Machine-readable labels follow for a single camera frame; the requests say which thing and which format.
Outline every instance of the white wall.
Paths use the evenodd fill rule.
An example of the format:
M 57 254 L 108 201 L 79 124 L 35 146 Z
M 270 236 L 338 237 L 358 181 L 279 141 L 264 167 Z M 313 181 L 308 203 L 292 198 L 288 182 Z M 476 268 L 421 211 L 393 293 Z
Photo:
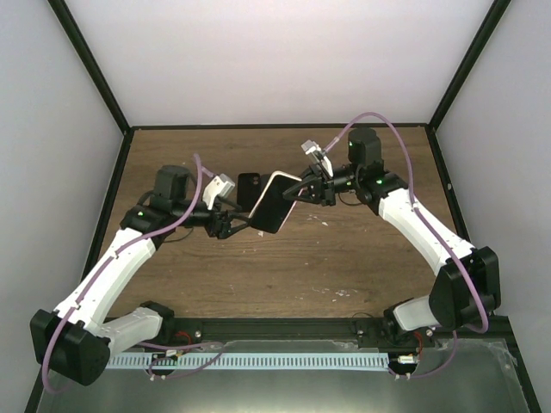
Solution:
M 467 227 L 496 250 L 503 306 L 551 411 L 551 3 L 511 2 L 438 137 Z
M 29 321 L 82 274 L 121 133 L 46 1 L 0 1 L 0 410 L 39 370 Z
M 491 0 L 69 0 L 131 125 L 434 113 Z

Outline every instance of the robotic hand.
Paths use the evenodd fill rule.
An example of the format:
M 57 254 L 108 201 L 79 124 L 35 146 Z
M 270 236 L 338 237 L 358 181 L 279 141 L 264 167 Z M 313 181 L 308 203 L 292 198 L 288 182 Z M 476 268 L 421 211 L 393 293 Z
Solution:
M 440 223 L 417 200 L 411 202 L 407 184 L 384 169 L 381 142 L 372 129 L 359 128 L 349 134 L 350 163 L 333 169 L 327 153 L 312 141 L 302 146 L 313 161 L 301 181 L 285 190 L 282 198 L 322 206 L 336 205 L 336 194 L 354 191 L 358 200 L 375 215 L 395 226 L 421 253 L 436 275 L 430 295 L 398 303 L 384 311 L 383 328 L 396 337 L 425 326 L 441 325 L 456 329 L 480 321 L 480 311 L 464 275 L 451 259 L 449 251 L 461 259 L 468 277 L 484 306 L 485 313 L 499 307 L 498 259 L 492 250 L 475 249 Z M 121 253 L 123 245 L 143 234 L 149 234 L 176 223 L 189 213 L 186 200 L 189 180 L 194 180 L 183 166 L 164 166 L 158 173 L 154 189 L 121 221 L 114 241 L 80 286 L 54 311 L 38 310 L 31 320 L 34 352 L 39 363 L 45 362 L 46 349 L 60 323 L 65 325 L 56 337 L 49 357 L 52 370 L 82 385 L 93 383 L 111 357 L 147 340 L 168 344 L 174 336 L 174 312 L 160 304 L 146 302 L 131 314 L 104 323 L 108 310 L 124 287 L 172 233 L 141 239 Z M 235 184 L 219 175 L 206 186 L 202 201 L 195 204 L 180 224 L 202 226 L 210 237 L 224 239 L 250 225 L 240 214 L 238 205 L 226 197 Z M 149 204 L 144 206 L 145 199 Z M 223 205 L 233 209 L 223 209 Z M 449 246 L 443 247 L 421 218 Z M 232 226 L 234 219 L 242 224 Z

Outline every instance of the wooden table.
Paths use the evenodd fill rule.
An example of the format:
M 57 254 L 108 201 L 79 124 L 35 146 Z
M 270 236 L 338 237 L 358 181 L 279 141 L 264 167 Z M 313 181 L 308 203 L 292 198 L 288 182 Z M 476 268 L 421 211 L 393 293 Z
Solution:
M 242 172 L 298 175 L 308 165 L 300 149 L 307 139 L 325 145 L 335 129 L 137 131 L 103 243 L 126 210 L 152 189 L 164 164 L 192 155 L 237 182 Z M 395 137 L 377 132 L 386 167 L 405 180 L 406 165 Z M 453 228 L 443 189 L 423 128 L 400 129 L 413 161 L 418 198 Z M 331 152 L 335 166 L 346 163 L 341 142 Z M 354 202 L 353 195 L 345 195 Z M 179 237 L 186 229 L 179 229 Z M 132 311 L 148 299 L 179 317 L 350 317 L 358 311 L 380 315 L 403 299 L 430 292 L 435 276 L 421 255 L 390 224 L 365 206 L 299 204 L 276 235 L 247 229 L 227 240 L 203 229 L 180 243 L 168 243 L 129 282 L 110 316 Z

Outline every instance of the wooden tabletop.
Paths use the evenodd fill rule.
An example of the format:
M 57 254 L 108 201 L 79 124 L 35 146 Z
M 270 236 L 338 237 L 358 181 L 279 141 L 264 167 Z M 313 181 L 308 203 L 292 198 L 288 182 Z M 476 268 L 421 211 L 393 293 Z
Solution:
M 377 130 L 386 167 L 407 179 L 404 156 L 390 130 Z M 417 197 L 453 228 L 423 128 L 400 129 L 412 157 Z M 137 131 L 109 221 L 103 250 L 129 208 L 152 189 L 164 164 L 185 163 L 194 152 L 205 166 L 235 182 L 239 173 L 298 175 L 308 165 L 307 139 L 326 145 L 334 129 Z M 334 166 L 347 163 L 341 142 Z M 354 202 L 353 195 L 345 195 Z M 180 228 L 172 237 L 186 233 Z M 390 305 L 430 292 L 435 276 L 421 255 L 390 224 L 365 206 L 296 206 L 282 230 L 247 229 L 227 240 L 203 229 L 166 243 L 131 279 L 110 316 L 141 302 L 167 305 L 179 317 L 350 317 L 380 315 Z

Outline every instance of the black smartphone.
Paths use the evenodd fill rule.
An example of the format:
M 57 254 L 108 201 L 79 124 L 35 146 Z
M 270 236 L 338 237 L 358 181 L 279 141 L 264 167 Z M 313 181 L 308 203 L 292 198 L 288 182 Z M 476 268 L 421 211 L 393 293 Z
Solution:
M 249 223 L 252 228 L 270 234 L 278 232 L 293 210 L 294 200 L 285 200 L 283 193 L 300 182 L 298 176 L 276 171 L 260 195 L 257 204 L 252 208 Z
M 247 172 L 238 175 L 238 205 L 242 213 L 249 213 L 262 193 L 260 174 Z

